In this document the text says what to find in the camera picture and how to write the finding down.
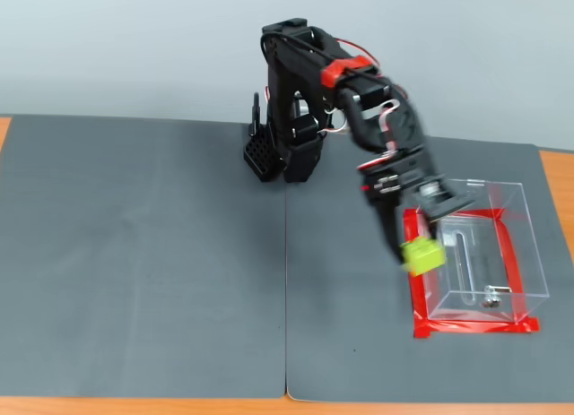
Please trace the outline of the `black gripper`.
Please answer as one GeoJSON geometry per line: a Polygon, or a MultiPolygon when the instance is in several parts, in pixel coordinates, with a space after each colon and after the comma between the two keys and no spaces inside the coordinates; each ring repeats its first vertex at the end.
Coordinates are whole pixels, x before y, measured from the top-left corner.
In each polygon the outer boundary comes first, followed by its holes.
{"type": "Polygon", "coordinates": [[[448,187],[426,152],[405,156],[390,153],[357,168],[368,204],[375,210],[387,247],[404,265],[403,243],[397,210],[403,202],[418,205],[428,237],[437,239],[440,209],[448,208],[448,187]]]}

